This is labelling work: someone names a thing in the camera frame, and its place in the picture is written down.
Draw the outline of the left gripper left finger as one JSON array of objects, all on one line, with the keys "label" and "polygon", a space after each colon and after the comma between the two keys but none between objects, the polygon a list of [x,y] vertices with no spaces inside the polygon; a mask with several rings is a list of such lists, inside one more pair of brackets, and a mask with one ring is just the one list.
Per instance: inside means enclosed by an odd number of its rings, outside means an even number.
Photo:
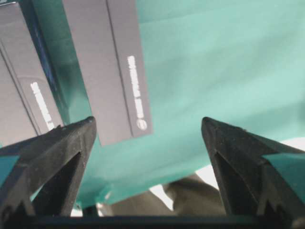
[{"label": "left gripper left finger", "polygon": [[58,126],[46,134],[0,150],[0,215],[69,216],[96,139],[96,120]]}]

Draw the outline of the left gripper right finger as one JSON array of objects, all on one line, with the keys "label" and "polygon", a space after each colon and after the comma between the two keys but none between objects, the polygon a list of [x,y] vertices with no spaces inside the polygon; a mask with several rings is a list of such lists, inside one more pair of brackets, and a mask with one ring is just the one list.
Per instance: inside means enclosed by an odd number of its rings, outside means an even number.
[{"label": "left gripper right finger", "polygon": [[305,215],[304,151],[209,117],[201,131],[228,214]]}]

